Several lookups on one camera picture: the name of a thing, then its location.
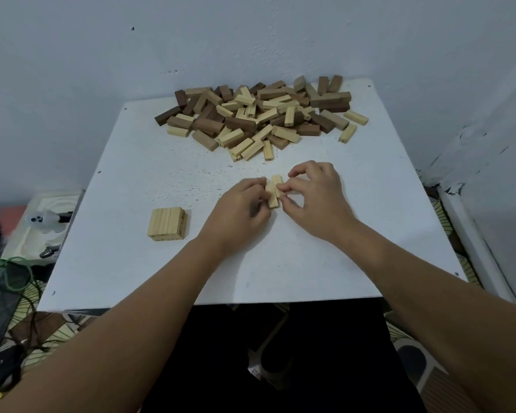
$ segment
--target left forearm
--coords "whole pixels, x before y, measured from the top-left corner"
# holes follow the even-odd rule
[[[30,373],[30,380],[4,399],[0,411],[19,411],[19,400],[27,399],[31,402],[25,411],[31,412],[136,411],[172,352],[195,299],[222,261],[200,240],[189,242]]]

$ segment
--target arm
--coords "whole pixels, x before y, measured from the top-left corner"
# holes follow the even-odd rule
[[[306,173],[308,180],[295,178]],[[330,163],[294,167],[279,190],[283,210],[312,235],[331,242],[372,280],[392,309],[475,401],[516,411],[516,305],[413,256],[359,222]]]
[[[265,184],[242,180],[224,194],[195,239],[24,377],[0,413],[136,412],[210,275],[269,219]]]

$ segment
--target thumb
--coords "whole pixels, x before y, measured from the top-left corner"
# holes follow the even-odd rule
[[[298,220],[302,217],[302,207],[296,204],[287,195],[282,195],[278,200],[283,204],[283,211],[287,213],[292,220],[298,222]]]
[[[271,210],[267,206],[267,203],[264,201],[260,202],[260,207],[258,209],[258,213],[256,213],[256,216],[253,217],[253,225],[256,228],[261,228],[271,217]]]

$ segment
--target right hand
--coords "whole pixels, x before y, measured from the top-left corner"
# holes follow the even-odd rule
[[[300,174],[306,174],[310,180],[297,178]],[[308,233],[335,243],[344,229],[357,222],[342,193],[340,177],[330,162],[304,162],[291,169],[288,175],[289,180],[277,184],[277,188],[283,193],[296,191],[302,194],[304,206],[300,207],[287,195],[282,195],[283,210]]]

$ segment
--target left hand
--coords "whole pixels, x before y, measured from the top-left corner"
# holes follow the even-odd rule
[[[246,178],[220,197],[199,238],[214,244],[224,258],[243,249],[266,225],[271,195],[264,189],[266,178]]]

